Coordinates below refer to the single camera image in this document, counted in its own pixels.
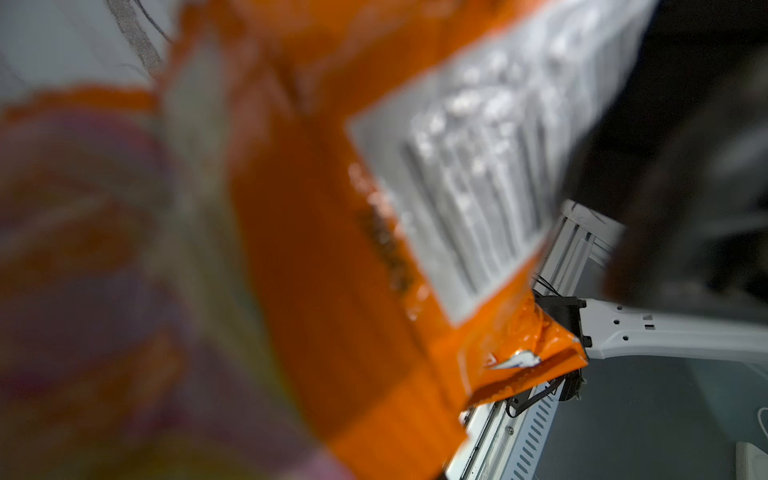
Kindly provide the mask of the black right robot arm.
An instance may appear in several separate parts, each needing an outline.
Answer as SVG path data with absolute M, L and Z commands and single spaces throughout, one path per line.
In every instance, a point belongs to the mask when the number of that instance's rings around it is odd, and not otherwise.
M 534 294 L 573 333 L 591 360 L 654 356 L 767 363 L 767 326 L 753 322 L 644 312 L 612 302 Z

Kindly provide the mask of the orange snack packet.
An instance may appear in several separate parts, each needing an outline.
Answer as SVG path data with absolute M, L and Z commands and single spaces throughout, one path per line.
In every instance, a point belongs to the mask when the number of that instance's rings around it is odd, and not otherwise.
M 5 479 L 432 479 L 587 364 L 530 284 L 653 1 L 188 1 L 1 112 Z

